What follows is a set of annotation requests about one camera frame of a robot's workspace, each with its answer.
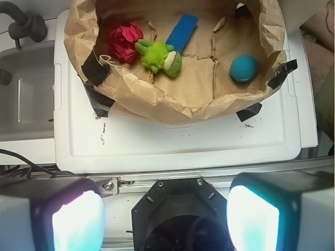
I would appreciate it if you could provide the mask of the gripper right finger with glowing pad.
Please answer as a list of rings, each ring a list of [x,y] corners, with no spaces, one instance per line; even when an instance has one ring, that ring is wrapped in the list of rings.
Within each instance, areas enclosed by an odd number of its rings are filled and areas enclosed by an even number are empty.
[[[227,224],[236,250],[334,250],[334,174],[240,173]]]

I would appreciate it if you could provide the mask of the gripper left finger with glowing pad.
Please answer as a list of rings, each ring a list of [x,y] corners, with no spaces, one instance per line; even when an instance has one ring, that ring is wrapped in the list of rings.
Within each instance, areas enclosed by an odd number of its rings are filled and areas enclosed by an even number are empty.
[[[100,250],[104,234],[91,179],[1,179],[1,250]]]

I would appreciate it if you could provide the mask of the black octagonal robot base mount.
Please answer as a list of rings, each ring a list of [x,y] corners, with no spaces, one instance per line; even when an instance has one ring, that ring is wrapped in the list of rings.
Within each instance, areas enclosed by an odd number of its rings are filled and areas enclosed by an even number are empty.
[[[202,178],[158,180],[131,210],[135,250],[234,250],[227,199]]]

